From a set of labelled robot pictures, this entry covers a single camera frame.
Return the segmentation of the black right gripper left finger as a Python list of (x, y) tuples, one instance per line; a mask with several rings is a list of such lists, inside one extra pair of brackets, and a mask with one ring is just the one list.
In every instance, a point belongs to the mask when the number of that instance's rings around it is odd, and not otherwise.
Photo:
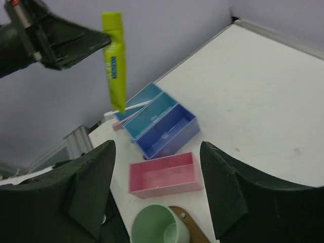
[(1, 242), (129, 242), (110, 191), (108, 140), (41, 175), (1, 184)]

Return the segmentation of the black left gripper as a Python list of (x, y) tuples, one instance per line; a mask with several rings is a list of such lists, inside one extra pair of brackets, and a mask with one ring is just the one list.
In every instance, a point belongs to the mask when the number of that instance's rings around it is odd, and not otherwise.
[(68, 69), (111, 44), (110, 35), (59, 17), (43, 1), (4, 1), (4, 7), (11, 22), (1, 25), (1, 77), (39, 61)]

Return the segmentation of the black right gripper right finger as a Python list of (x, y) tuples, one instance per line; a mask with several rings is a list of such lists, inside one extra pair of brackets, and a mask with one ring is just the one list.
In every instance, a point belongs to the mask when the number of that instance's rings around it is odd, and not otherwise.
[(210, 142), (200, 164), (220, 242), (323, 242), (322, 187), (269, 175)]

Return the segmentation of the green plastic cup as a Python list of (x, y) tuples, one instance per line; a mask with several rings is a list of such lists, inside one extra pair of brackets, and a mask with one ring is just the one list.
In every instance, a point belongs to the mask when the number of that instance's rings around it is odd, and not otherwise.
[(135, 217), (130, 234), (133, 243), (190, 242), (190, 233), (180, 218), (168, 207), (152, 204)]

